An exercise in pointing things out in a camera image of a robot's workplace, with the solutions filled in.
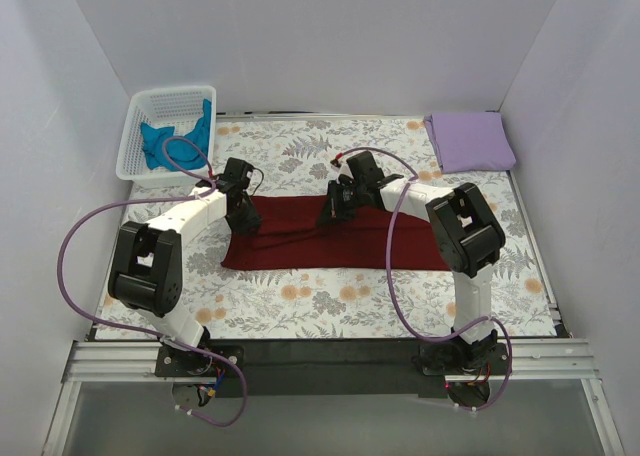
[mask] white panel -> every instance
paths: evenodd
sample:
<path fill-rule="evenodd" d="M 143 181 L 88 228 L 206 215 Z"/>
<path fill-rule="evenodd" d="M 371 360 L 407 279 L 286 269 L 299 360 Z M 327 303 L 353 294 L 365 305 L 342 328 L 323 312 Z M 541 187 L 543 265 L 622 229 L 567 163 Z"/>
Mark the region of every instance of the white panel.
<path fill-rule="evenodd" d="M 73 338 L 88 324 L 55 282 L 58 247 L 122 198 L 115 157 L 128 98 L 74 0 L 0 0 L 0 453 L 40 454 Z M 70 289 L 95 308 L 119 214 L 81 231 Z"/>
<path fill-rule="evenodd" d="M 497 109 L 555 0 L 77 0 L 131 95 L 219 109 Z"/>
<path fill-rule="evenodd" d="M 640 454 L 640 6 L 558 0 L 502 107 L 560 311 Z"/>

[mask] cable connector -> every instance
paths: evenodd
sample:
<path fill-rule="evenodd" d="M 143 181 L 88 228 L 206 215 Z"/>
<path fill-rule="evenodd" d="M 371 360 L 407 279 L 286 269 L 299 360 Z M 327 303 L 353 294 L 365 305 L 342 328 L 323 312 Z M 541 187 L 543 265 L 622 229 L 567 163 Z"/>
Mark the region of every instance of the cable connector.
<path fill-rule="evenodd" d="M 331 160 L 331 166 L 340 169 L 342 163 L 340 163 L 340 158 L 342 157 L 342 153 L 338 153 L 334 159 Z"/>

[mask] glass panel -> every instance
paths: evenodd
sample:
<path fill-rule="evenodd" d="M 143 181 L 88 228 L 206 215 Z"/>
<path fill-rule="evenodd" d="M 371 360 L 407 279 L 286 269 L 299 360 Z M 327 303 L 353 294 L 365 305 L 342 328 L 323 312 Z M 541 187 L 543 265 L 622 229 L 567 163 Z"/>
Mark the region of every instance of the glass panel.
<path fill-rule="evenodd" d="M 194 388 L 176 392 L 181 402 L 186 397 L 196 406 Z M 237 405 L 213 400 L 204 411 L 222 419 Z M 513 381 L 502 401 L 475 417 L 409 395 L 252 397 L 244 417 L 225 430 L 174 411 L 170 384 L 84 383 L 64 454 L 214 452 L 604 454 L 580 381 Z"/>

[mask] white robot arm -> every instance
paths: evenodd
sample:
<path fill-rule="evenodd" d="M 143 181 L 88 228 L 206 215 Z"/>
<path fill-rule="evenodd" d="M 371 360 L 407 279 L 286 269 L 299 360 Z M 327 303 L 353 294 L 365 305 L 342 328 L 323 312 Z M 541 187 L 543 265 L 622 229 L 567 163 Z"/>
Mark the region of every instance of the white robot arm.
<path fill-rule="evenodd" d="M 226 218 L 232 231 L 256 231 L 261 223 L 246 193 L 253 166 L 229 158 L 216 189 L 201 181 L 192 201 L 180 203 L 146 223 L 125 223 L 118 233 L 109 273 L 109 294 L 144 316 L 165 342 L 204 347 L 206 328 L 180 303 L 182 253 L 209 224 Z"/>
<path fill-rule="evenodd" d="M 505 235 L 480 190 L 465 183 L 441 188 L 399 175 L 385 176 L 369 151 L 339 164 L 340 173 L 329 183 L 329 200 L 319 224 L 355 217 L 355 208 L 372 206 L 393 212 L 410 184 L 398 212 L 432 225 L 440 254 L 453 272 L 456 317 L 453 331 L 472 321 L 491 317 L 491 277 L 505 244 Z M 475 367 L 496 344 L 493 323 L 484 321 L 461 334 L 466 367 Z"/>

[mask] blue cloth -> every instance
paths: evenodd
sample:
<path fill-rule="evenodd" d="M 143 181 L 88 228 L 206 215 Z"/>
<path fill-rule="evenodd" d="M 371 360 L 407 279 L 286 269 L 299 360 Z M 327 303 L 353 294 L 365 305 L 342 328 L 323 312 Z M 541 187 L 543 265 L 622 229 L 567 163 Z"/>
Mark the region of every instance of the blue cloth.
<path fill-rule="evenodd" d="M 195 127 L 189 134 L 185 134 L 184 138 L 194 143 L 206 155 L 209 153 L 209 133 L 211 129 L 211 101 L 205 99 L 202 103 L 202 111 L 204 115 L 198 120 Z M 162 144 L 173 136 L 175 128 L 167 126 L 166 128 L 152 128 L 147 123 L 140 124 L 140 132 L 144 144 L 142 151 L 147 160 L 149 169 L 155 169 L 159 166 L 167 168 L 169 171 L 178 171 L 164 157 L 162 153 Z M 205 165 L 205 161 L 198 155 L 195 149 L 190 145 L 180 141 L 171 141 L 167 145 L 167 153 L 171 159 L 182 166 L 184 169 L 193 170 L 200 169 Z"/>

